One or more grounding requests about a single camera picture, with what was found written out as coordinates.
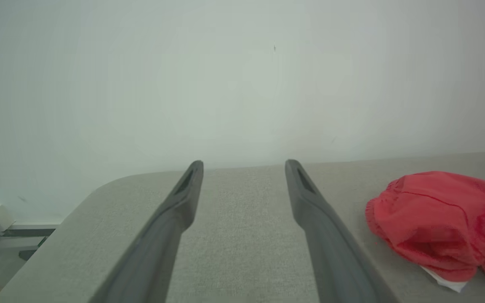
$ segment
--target red cloth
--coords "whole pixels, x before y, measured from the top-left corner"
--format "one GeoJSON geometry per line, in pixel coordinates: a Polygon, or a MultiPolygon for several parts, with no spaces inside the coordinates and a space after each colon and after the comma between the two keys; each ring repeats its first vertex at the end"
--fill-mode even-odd
{"type": "Polygon", "coordinates": [[[371,231],[451,282],[485,270],[485,181],[430,171],[392,181],[366,206],[371,231]]]}

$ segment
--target gray tabletop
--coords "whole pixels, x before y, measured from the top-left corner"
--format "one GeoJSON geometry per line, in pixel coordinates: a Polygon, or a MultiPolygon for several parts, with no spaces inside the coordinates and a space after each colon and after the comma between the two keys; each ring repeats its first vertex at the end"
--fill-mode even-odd
{"type": "MultiPolygon", "coordinates": [[[[437,286],[374,236],[364,217],[369,199],[406,174],[444,170],[485,179],[485,153],[303,165],[402,301],[485,301],[482,273],[460,294],[437,286]]],[[[93,192],[7,284],[0,302],[88,301],[181,175],[130,176],[93,192]]],[[[167,301],[318,302],[283,165],[205,171],[167,301]]]]}

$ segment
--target gray table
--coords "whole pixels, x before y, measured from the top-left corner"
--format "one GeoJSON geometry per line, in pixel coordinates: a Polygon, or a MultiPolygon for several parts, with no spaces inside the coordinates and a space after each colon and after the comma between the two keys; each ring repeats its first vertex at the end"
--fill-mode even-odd
{"type": "MultiPolygon", "coordinates": [[[[485,179],[485,153],[303,165],[401,301],[485,301],[481,272],[460,294],[437,286],[374,236],[364,217],[366,202],[406,174],[444,170],[485,179]]],[[[0,302],[88,301],[181,174],[130,176],[93,192],[7,284],[0,302]]],[[[318,302],[283,165],[205,171],[167,301],[318,302]]]]}

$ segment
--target wall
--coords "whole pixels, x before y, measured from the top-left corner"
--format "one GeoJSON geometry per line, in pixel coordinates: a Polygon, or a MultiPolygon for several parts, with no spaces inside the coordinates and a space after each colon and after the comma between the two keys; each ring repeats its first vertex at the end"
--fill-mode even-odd
{"type": "Polygon", "coordinates": [[[0,201],[119,177],[485,151],[485,1],[0,0],[0,201]]]}

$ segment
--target crumpled red fabric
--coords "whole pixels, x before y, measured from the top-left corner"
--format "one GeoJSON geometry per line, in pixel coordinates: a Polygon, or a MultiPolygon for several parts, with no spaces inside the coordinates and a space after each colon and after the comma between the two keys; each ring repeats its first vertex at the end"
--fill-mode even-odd
{"type": "Polygon", "coordinates": [[[451,282],[485,271],[485,181],[429,171],[392,181],[368,202],[371,231],[405,259],[451,282]]]}

